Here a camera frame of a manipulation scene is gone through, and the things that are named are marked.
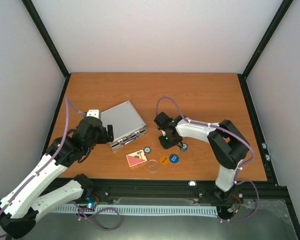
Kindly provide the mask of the pink yellow card deck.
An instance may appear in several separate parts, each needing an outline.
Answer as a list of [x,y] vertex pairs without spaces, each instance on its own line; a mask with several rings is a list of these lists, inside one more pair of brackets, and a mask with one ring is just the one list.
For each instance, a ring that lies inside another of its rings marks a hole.
[[143,149],[126,155],[126,160],[130,168],[147,162],[147,157]]

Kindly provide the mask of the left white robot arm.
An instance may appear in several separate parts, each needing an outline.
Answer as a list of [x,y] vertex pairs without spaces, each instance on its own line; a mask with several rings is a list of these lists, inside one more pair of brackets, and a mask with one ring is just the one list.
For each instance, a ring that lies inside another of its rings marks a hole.
[[0,226],[6,236],[20,239],[55,208],[81,199],[96,200],[95,185],[86,175],[76,175],[64,186],[43,191],[73,163],[82,163],[98,144],[114,140],[113,126],[100,119],[84,117],[75,129],[65,129],[56,138],[30,174],[7,196],[0,199]]

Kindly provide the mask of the blue green chip stack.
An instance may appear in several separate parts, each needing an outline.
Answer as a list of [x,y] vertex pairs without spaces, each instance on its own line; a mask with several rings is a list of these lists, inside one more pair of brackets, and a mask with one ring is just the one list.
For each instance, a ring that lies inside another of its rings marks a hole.
[[185,152],[188,149],[188,145],[186,143],[183,143],[180,150]]

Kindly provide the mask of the black aluminium frame rail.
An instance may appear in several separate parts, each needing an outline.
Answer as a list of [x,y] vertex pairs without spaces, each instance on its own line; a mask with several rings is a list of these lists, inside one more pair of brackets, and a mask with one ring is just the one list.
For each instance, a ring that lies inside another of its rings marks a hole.
[[[39,195],[40,197],[67,184],[70,178],[56,178]],[[196,186],[189,186],[186,180],[141,180],[141,179],[91,179],[94,191],[100,202],[112,203],[120,198],[155,198],[155,199],[197,199],[200,204],[212,206],[229,205],[235,199],[231,194],[242,194],[241,203],[256,200],[256,192],[252,184],[245,182],[234,186],[230,193],[217,190],[214,181],[199,180]],[[275,185],[271,181],[254,181],[260,200],[284,200],[291,204],[287,187]]]

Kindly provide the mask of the aluminium poker case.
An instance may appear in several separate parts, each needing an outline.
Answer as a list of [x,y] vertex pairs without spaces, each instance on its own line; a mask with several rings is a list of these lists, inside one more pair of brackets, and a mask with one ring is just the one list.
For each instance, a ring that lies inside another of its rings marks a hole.
[[112,125],[113,141],[109,145],[113,151],[147,133],[146,123],[129,100],[103,111],[101,120],[104,125]]

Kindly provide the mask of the clear round dealer button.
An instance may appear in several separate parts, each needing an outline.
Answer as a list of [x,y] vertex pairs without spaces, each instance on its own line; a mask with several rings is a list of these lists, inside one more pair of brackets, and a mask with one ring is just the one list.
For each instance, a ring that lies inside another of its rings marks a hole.
[[160,166],[159,163],[154,159],[149,160],[146,164],[146,168],[150,173],[157,172],[159,169],[159,166]]

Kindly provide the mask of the blue small blind button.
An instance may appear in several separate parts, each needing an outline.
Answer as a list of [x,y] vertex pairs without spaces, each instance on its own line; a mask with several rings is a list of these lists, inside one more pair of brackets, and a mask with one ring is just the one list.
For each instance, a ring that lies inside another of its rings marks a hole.
[[173,164],[177,164],[179,162],[180,158],[177,154],[173,153],[169,156],[169,161]]

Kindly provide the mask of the orange big blind button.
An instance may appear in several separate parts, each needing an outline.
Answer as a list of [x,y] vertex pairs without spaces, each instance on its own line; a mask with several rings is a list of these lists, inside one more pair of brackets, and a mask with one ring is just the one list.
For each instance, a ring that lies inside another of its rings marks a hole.
[[167,155],[163,155],[159,158],[159,162],[163,165],[166,166],[170,163],[170,159]]

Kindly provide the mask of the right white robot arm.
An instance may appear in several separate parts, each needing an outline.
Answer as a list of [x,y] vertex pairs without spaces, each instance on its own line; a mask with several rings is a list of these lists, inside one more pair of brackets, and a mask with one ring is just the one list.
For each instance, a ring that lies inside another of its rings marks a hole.
[[159,113],[154,123],[162,131],[158,137],[161,146],[167,150],[174,146],[185,151],[188,146],[183,138],[192,138],[210,144],[219,163],[215,187],[210,191],[220,202],[225,202],[235,185],[241,164],[247,156],[250,144],[230,120],[221,123],[201,123],[189,118],[169,117]]

